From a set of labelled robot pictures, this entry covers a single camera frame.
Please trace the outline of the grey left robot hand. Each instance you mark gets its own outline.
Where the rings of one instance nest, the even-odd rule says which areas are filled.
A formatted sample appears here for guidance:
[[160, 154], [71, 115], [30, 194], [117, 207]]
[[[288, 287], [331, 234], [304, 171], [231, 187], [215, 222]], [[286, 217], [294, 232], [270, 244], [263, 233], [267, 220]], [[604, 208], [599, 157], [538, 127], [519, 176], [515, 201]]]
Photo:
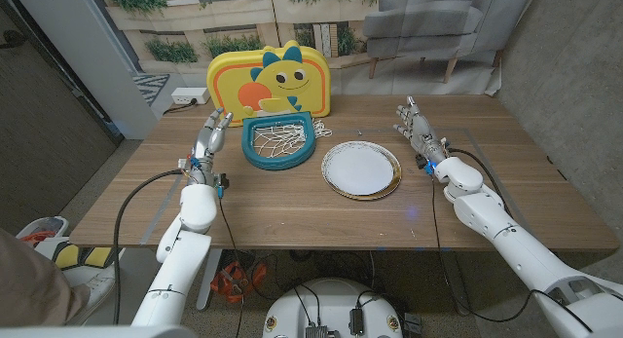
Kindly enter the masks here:
[[233, 113], [228, 113], [220, 120], [223, 108], [214, 110], [205, 121], [191, 152], [191, 168], [188, 185], [205, 184], [215, 187], [219, 182], [218, 175], [213, 171], [213, 160], [225, 143], [225, 130], [232, 122]]

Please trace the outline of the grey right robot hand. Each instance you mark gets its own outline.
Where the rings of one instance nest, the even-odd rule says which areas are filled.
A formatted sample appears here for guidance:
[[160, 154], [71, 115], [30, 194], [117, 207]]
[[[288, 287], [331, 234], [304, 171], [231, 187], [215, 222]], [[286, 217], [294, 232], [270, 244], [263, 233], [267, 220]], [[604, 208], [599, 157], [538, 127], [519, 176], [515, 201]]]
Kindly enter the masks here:
[[413, 149], [432, 164], [437, 165], [447, 158], [440, 139], [434, 129], [421, 114], [411, 95], [407, 96], [407, 105], [399, 105], [396, 114], [403, 121], [402, 125], [393, 127], [403, 134]]

